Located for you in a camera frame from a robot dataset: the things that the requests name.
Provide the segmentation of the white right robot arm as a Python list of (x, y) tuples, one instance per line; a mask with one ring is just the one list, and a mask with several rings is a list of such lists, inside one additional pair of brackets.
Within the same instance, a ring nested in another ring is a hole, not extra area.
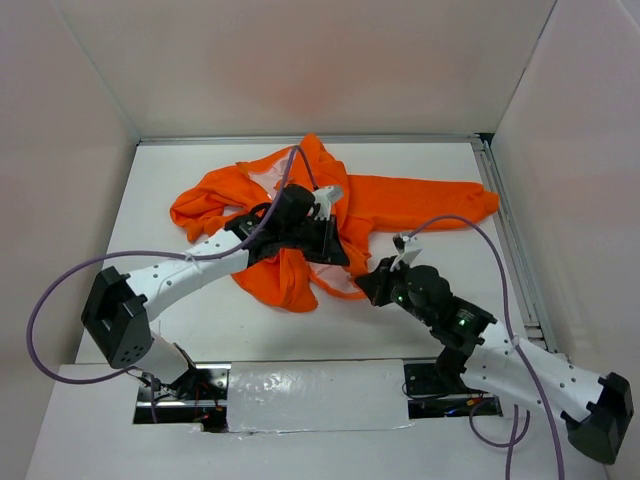
[(372, 305), (399, 306), (443, 345), (436, 360), (441, 388), (480, 390), (531, 412), (549, 413), (564, 423), (576, 450), (601, 464), (615, 463), (634, 415), (626, 378), (581, 369), (510, 336), (505, 323), (454, 295), (432, 266), (411, 267), (387, 257), (355, 283)]

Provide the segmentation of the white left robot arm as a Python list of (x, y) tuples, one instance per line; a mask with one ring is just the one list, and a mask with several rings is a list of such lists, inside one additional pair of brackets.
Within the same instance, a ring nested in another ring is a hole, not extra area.
[(339, 186), (309, 191), (290, 184), (276, 201), (234, 217), (177, 258), (129, 273), (100, 271), (81, 315), (85, 329), (112, 368), (133, 367), (172, 397), (189, 397), (202, 380), (195, 363), (152, 332), (151, 322), (202, 287), (283, 249), (297, 250), (312, 263), (348, 265), (332, 212), (342, 196)]

